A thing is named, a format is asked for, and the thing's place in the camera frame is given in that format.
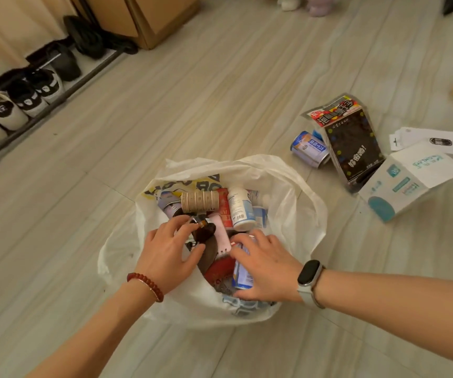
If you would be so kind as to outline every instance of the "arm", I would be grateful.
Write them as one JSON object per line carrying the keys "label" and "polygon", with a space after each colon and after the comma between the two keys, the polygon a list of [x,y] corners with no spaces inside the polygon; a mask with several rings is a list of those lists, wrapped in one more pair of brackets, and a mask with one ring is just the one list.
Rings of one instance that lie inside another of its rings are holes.
{"label": "arm", "polygon": [[[149,232],[135,268],[154,281],[164,295],[190,276],[205,249],[203,244],[197,246],[182,261],[185,241],[198,228],[197,224],[185,224],[188,220],[186,215],[178,216]],[[98,377],[127,331],[155,300],[143,282],[132,279],[123,284],[78,333],[27,378]]]}
{"label": "arm", "polygon": [[[254,231],[233,240],[244,243],[231,256],[250,272],[254,286],[236,292],[242,299],[301,302],[297,278],[302,264],[272,235]],[[324,270],[314,288],[323,306],[362,319],[400,338],[453,360],[453,281]]]}

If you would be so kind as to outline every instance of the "curtain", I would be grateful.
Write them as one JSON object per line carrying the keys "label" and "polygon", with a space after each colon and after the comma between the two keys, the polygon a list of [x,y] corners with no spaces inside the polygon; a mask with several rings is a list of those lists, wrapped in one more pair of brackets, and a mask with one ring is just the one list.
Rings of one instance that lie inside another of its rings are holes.
{"label": "curtain", "polygon": [[0,75],[27,66],[26,56],[65,38],[67,14],[76,14],[70,0],[0,0]]}

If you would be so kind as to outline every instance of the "forearm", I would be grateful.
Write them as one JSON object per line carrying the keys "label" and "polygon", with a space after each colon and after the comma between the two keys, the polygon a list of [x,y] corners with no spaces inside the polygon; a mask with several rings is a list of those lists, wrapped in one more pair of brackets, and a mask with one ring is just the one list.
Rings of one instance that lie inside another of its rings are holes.
{"label": "forearm", "polygon": [[104,369],[135,321],[155,302],[142,282],[124,284],[90,321],[27,378],[90,378]]}
{"label": "forearm", "polygon": [[453,359],[453,281],[325,270],[314,294],[327,308]]}

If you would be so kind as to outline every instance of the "brown cardboard box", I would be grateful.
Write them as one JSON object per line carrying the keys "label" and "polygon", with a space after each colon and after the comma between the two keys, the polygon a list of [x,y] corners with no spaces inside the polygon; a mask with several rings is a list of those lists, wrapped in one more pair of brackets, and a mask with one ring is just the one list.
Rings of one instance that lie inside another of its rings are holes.
{"label": "brown cardboard box", "polygon": [[[100,26],[153,49],[200,9],[200,0],[87,0]],[[78,0],[72,0],[82,12]]]}

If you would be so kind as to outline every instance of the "hand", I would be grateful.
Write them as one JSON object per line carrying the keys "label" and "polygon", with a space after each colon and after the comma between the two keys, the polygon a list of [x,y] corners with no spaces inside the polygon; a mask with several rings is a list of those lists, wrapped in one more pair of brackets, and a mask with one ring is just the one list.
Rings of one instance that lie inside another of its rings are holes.
{"label": "hand", "polygon": [[189,220],[187,215],[176,216],[150,231],[137,261],[135,272],[150,278],[163,294],[185,281],[204,253],[205,245],[199,244],[185,261],[182,260],[188,236],[199,228],[198,224],[187,223]]}
{"label": "hand", "polygon": [[274,235],[265,236],[258,229],[252,231],[251,235],[258,244],[244,233],[232,237],[232,241],[243,243],[249,254],[233,247],[230,256],[238,260],[254,279],[251,289],[238,290],[234,297],[259,301],[302,301],[297,291],[302,264]]}

